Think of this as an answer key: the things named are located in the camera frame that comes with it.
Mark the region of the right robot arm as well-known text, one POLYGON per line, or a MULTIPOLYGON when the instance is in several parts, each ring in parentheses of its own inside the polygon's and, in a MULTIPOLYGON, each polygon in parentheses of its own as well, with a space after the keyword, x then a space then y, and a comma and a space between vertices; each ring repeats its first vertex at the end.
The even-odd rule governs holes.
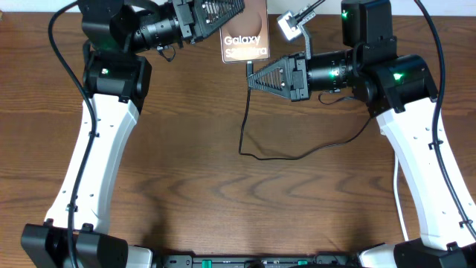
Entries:
POLYGON ((441 108, 444 80, 421 56, 397 53, 388 0, 343 1, 345 49, 281 57, 247 71, 249 89, 291 101, 351 88, 390 142, 416 208, 419 237, 380 244, 350 259, 356 267, 473 267, 475 201, 448 142, 441 108))

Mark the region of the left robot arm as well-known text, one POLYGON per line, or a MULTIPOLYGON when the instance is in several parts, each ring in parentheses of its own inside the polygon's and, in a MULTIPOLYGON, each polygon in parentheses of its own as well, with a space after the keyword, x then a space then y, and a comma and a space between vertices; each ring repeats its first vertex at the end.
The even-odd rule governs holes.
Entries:
POLYGON ((144 52, 207 39, 244 11, 243 1, 89 1, 82 14, 84 71, 74 84, 83 115, 67 174, 40 225, 21 245, 36 267, 164 267, 154 250, 109 234, 111 202, 127 140, 149 91, 144 52))

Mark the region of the Galaxy S25 Ultra smartphone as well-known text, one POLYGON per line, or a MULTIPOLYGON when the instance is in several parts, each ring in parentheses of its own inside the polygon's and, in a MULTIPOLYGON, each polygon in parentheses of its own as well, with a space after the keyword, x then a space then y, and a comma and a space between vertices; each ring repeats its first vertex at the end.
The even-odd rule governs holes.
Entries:
POLYGON ((243 12, 220 29, 222 61, 238 63, 270 57, 266 0, 245 0, 243 12))

